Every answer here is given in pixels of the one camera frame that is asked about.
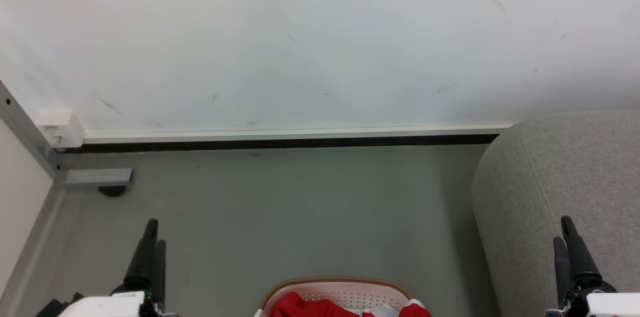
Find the cream partition panel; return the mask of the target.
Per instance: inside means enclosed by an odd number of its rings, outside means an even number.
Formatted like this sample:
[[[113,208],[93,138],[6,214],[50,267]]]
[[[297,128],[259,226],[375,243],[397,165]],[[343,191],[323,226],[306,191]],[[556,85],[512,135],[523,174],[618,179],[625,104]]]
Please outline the cream partition panel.
[[[0,119],[0,299],[53,180]]]

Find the grey metal partition frame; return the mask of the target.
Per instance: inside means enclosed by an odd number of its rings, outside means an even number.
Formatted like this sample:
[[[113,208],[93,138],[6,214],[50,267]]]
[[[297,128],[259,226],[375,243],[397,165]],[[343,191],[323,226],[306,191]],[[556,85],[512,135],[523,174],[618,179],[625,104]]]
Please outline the grey metal partition frame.
[[[27,160],[34,161],[38,166],[34,172],[27,175],[26,180],[35,181],[38,173],[41,172],[46,175],[45,181],[48,183],[46,192],[36,194],[37,197],[43,197],[42,204],[34,217],[29,235],[25,239],[16,265],[0,297],[0,317],[19,317],[21,304],[30,300],[28,288],[38,262],[41,260],[53,222],[57,219],[60,210],[60,199],[64,195],[59,193],[58,184],[66,171],[55,149],[50,146],[2,80],[0,80],[0,120],[29,153]]]

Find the grey fabric sofa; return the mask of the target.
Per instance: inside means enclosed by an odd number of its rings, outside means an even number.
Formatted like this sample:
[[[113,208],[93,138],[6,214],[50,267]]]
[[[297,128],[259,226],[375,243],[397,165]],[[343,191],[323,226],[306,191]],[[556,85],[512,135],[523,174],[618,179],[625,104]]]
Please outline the grey fabric sofa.
[[[553,238],[563,216],[604,280],[640,293],[640,110],[514,124],[483,154],[471,203],[502,317],[558,307]]]

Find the white wall socket box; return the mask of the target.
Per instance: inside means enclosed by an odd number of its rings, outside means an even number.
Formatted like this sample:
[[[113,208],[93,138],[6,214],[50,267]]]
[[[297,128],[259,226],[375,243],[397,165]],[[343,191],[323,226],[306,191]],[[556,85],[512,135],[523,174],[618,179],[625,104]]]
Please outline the white wall socket box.
[[[41,109],[34,123],[51,148],[80,148],[85,141],[86,130],[71,110]]]

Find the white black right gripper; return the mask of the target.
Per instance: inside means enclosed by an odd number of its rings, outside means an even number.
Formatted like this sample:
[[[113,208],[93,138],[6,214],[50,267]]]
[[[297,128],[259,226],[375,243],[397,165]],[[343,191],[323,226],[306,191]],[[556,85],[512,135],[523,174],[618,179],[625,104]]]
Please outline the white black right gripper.
[[[553,238],[558,308],[545,317],[640,317],[640,292],[618,292],[602,280],[594,258],[570,216]]]

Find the white wall trunking strip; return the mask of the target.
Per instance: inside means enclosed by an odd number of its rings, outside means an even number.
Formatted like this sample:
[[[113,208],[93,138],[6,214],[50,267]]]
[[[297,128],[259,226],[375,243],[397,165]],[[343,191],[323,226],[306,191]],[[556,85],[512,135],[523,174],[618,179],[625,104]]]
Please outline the white wall trunking strip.
[[[186,143],[254,140],[369,139],[501,134],[512,124],[428,125],[416,127],[321,128],[290,130],[87,133],[84,145]]]

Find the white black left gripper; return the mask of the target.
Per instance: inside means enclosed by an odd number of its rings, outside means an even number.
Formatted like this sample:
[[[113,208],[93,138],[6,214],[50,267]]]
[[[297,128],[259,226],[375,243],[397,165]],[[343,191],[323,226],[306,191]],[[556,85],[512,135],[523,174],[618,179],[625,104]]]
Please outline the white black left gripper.
[[[124,287],[128,291],[109,296],[75,293],[65,302],[52,299],[35,317],[178,317],[165,311],[163,305],[167,243],[158,241],[158,230],[158,220],[149,219],[126,270]]]

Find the black baseboard strip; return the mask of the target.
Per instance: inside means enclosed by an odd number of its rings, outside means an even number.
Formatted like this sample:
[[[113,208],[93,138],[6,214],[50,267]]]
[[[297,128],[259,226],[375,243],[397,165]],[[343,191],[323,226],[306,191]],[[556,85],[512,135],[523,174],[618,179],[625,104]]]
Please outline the black baseboard strip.
[[[497,134],[462,134],[163,143],[105,143],[83,144],[80,147],[74,148],[57,148],[55,152],[58,155],[82,155],[173,151],[485,145],[492,143],[496,137],[498,137]]]

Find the grey metal foot bar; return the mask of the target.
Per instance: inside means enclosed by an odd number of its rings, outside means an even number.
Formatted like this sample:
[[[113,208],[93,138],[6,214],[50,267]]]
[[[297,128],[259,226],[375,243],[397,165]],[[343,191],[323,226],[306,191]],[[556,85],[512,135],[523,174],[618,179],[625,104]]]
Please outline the grey metal foot bar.
[[[118,187],[132,183],[135,169],[132,167],[70,169],[62,174],[59,183],[66,186]]]

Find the red cloth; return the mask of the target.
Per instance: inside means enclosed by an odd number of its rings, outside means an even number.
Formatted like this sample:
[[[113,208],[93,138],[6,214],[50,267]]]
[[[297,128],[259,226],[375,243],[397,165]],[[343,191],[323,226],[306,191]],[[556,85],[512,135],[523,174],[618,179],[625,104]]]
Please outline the red cloth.
[[[296,292],[283,296],[270,311],[269,317],[361,317],[329,299],[305,300]]]

